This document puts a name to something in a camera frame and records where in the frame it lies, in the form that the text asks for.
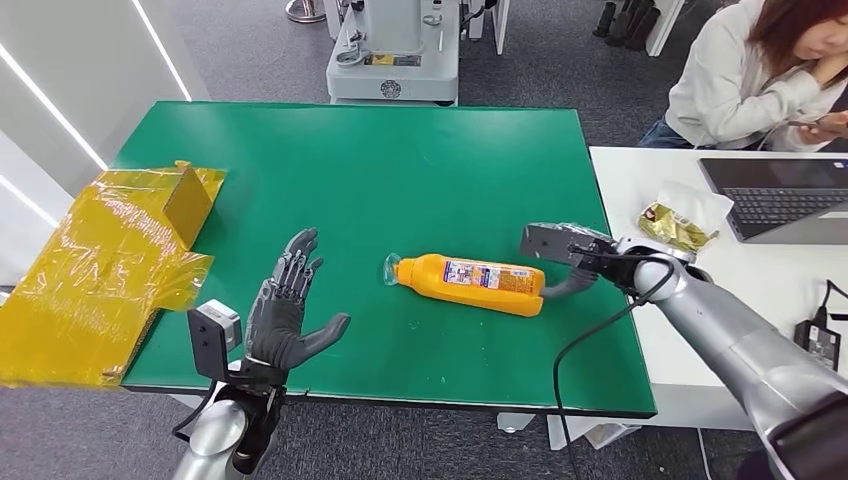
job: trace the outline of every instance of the power adapter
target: power adapter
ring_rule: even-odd
[[[833,371],[839,371],[842,335],[827,328],[827,308],[819,307],[812,320],[795,326],[795,343]]]

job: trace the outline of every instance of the plastic bottle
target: plastic bottle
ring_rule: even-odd
[[[383,273],[387,285],[406,285],[425,297],[524,317],[542,309],[545,274],[535,268],[435,253],[401,259],[393,253]]]

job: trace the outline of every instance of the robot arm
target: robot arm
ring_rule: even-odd
[[[715,285],[691,265],[691,254],[647,239],[612,242],[568,224],[528,225],[522,251],[598,273],[636,297],[672,269],[647,301],[727,385],[751,418],[775,474],[787,480],[848,478],[848,381]]]
[[[195,412],[189,446],[174,479],[251,478],[273,445],[289,370],[333,345],[350,317],[339,313],[323,328],[301,334],[306,297],[320,258],[307,263],[317,231],[291,239],[270,278],[262,282],[250,309],[245,355],[227,364],[227,352],[241,342],[238,315],[211,301],[188,312],[195,367],[213,386]]]

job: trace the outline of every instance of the snack package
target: snack package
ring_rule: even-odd
[[[657,200],[639,215],[639,228],[654,240],[697,253],[718,236],[733,201],[723,195],[664,182]]]

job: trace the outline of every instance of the hand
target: hand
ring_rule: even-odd
[[[842,70],[848,67],[848,52],[824,57],[816,62],[812,75],[824,88],[831,80],[836,78]]]
[[[318,244],[318,231],[302,230],[286,245],[271,278],[262,282],[247,319],[247,356],[276,369],[290,370],[341,338],[350,316],[337,313],[327,324],[301,335],[306,296],[316,269],[316,258],[307,265]]]
[[[848,111],[828,113],[816,123],[822,125],[822,128],[799,127],[801,141],[807,145],[818,145],[846,136],[848,134]]]

